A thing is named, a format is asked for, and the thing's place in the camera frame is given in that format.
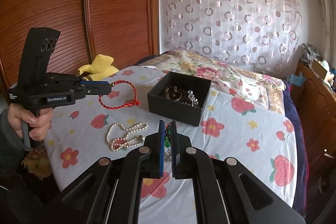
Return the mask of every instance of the wooden desk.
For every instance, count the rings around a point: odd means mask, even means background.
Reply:
[[[295,106],[303,128],[309,182],[313,183],[336,162],[324,156],[325,149],[328,154],[336,155],[336,94],[301,61],[295,74],[299,75],[300,72],[307,80]]]

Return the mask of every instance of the window curtain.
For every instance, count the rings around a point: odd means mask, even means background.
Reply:
[[[320,0],[324,22],[323,57],[336,68],[336,0]]]
[[[171,49],[281,74],[301,33],[298,0],[165,0]]]

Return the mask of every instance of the open jewelry box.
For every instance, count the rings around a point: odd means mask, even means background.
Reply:
[[[176,86],[185,93],[192,90],[198,101],[198,106],[182,104],[179,100],[174,101],[163,97],[165,88],[170,86]],[[148,92],[149,111],[198,127],[208,100],[210,87],[210,80],[169,72]]]

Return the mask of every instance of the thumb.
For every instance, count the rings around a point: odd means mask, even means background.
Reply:
[[[37,122],[36,117],[33,115],[33,113],[24,108],[19,115],[19,118],[21,118],[21,120],[25,121],[28,124],[35,124]]]

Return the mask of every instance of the yellow stuffed animal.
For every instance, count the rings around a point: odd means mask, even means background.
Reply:
[[[90,75],[83,77],[90,81],[100,81],[119,70],[111,66],[114,59],[107,55],[98,54],[91,65],[81,66],[79,70],[79,74],[83,74],[84,72],[91,73]]]

